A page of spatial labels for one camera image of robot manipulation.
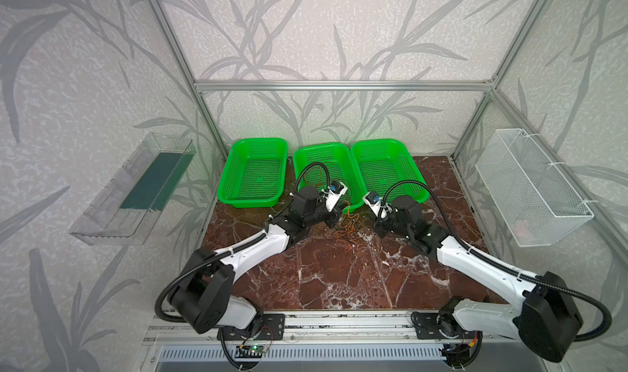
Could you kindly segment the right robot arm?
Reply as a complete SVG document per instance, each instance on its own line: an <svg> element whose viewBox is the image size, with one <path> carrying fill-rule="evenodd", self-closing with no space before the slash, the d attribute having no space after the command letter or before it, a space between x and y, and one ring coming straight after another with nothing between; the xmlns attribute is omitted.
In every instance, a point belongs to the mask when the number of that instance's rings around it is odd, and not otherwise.
<svg viewBox="0 0 628 372"><path fill-rule="evenodd" d="M453 330L486 332L516 339L548 362L562 362L572 344L606 334L612 313L595 298L567 288L553 272L538 275L497 259L463 241L451 221L427 223L419 203L409 195L389 200L403 182L384 195L367 193L363 200L375 215L379 236L402 236L412 249L461 272L491 290L503 303L452 298L441 308L444 334Z"/></svg>

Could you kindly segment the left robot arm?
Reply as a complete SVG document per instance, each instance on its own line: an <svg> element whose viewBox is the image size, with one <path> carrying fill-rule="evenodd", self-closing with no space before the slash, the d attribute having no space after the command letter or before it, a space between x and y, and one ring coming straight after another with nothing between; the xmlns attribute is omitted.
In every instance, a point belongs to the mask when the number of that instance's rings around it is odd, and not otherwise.
<svg viewBox="0 0 628 372"><path fill-rule="evenodd" d="M233 328L250 338L258 335L263 312L233 295L233 285L261 262L297 245L317 224L333 228L348 206L344 199L348 186L333 179L322 162L312 166L325 175L322 189L298 184L286 206L269 216L253 236L222 249L196 250L157 296L155 315L162 321L186 323L198 334Z"/></svg>

